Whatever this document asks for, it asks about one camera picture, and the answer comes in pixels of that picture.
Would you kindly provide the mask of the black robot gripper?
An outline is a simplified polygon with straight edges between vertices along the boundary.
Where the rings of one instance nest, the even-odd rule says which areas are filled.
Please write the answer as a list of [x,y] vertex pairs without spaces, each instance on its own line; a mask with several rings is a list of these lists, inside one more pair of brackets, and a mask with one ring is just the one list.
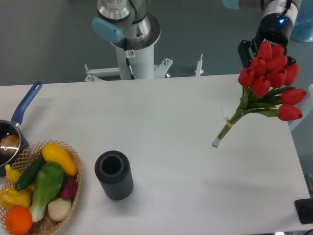
[[[287,45],[293,29],[292,17],[286,10],[267,9],[263,13],[255,37],[252,41],[240,41],[237,50],[244,68],[251,65],[256,57],[262,42],[270,42],[271,46],[281,45],[283,54],[287,55]],[[287,56],[285,67],[296,64],[296,60]]]

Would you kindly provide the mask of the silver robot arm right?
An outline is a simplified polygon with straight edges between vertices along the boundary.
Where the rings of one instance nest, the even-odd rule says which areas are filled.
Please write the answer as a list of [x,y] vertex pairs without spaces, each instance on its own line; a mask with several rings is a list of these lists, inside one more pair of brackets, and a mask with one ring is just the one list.
[[264,11],[255,37],[252,39],[248,65],[258,55],[262,42],[273,47],[281,45],[287,55],[287,46],[298,15],[300,0],[255,0],[254,5]]

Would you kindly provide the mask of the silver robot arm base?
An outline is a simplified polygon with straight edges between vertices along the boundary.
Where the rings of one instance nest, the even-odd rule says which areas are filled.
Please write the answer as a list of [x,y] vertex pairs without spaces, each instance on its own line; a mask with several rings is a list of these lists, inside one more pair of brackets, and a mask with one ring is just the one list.
[[120,78],[153,79],[160,24],[147,12],[146,1],[99,0],[97,13],[92,28],[115,47]]

